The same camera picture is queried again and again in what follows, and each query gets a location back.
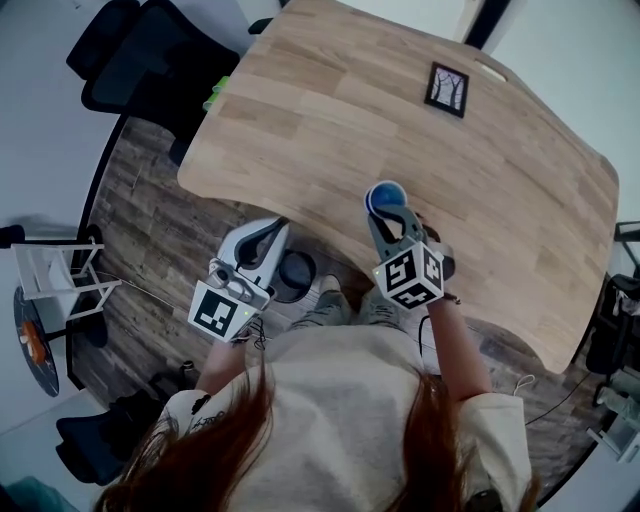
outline tree artwork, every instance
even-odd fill
[[[464,116],[469,77],[434,63],[425,103]]]

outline wood grain tabletop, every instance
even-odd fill
[[[433,62],[469,75],[464,118],[423,103]],[[199,196],[299,222],[367,275],[379,259],[363,195],[384,179],[453,246],[464,314],[562,372],[607,267],[618,178],[475,48],[334,0],[293,0],[241,60],[178,174]]]

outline office chair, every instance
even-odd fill
[[[629,344],[640,343],[640,317],[622,310],[617,316],[613,315],[617,290],[623,291],[630,299],[640,300],[640,279],[618,274],[607,282],[600,311],[594,312],[581,342],[582,346],[591,336],[587,369],[607,376],[622,367]]]
[[[106,4],[67,63],[86,77],[86,108],[163,126],[176,137],[172,160],[180,160],[204,119],[202,104],[240,57],[198,30],[169,0],[149,0],[137,8],[132,2],[137,3]],[[108,37],[99,37],[103,32]]]
[[[123,470],[145,432],[162,412],[146,391],[118,398],[96,416],[61,418],[56,428],[60,460],[80,482],[107,485]]]

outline green object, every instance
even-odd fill
[[[209,112],[209,108],[213,105],[213,102],[216,101],[218,94],[222,91],[223,87],[227,84],[229,80],[228,76],[223,76],[216,85],[213,86],[213,94],[209,96],[209,99],[202,104],[202,108],[205,112]]]

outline long red hair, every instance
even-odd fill
[[[418,375],[404,433],[406,481],[388,510],[463,512],[466,462],[457,445],[451,400],[440,381]],[[175,422],[161,420],[121,479],[102,493],[95,512],[225,511],[269,436],[272,402],[263,362],[255,389],[245,374],[228,411],[212,425],[179,438]],[[529,486],[521,512],[534,509],[538,488],[535,481]]]

